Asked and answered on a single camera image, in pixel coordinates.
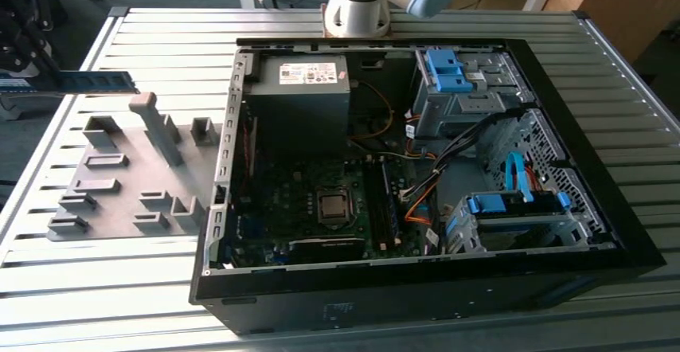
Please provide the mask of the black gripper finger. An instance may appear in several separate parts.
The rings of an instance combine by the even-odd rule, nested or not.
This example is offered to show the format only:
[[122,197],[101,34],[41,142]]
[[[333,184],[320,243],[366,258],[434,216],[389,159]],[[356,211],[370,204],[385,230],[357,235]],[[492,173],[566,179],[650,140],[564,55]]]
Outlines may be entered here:
[[32,42],[22,31],[1,29],[1,72],[29,74],[32,72]]
[[60,67],[52,54],[52,46],[44,32],[44,22],[32,20],[26,22],[21,30],[24,50],[29,65],[25,67],[24,79],[30,84],[32,92],[48,94],[64,94],[60,87]]

